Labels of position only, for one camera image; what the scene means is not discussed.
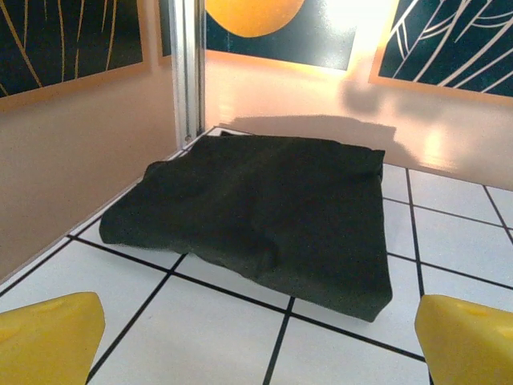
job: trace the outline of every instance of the dark green cloth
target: dark green cloth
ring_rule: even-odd
[[[104,214],[107,244],[194,253],[254,282],[373,321],[392,298],[385,153],[329,140],[205,136],[151,164]]]

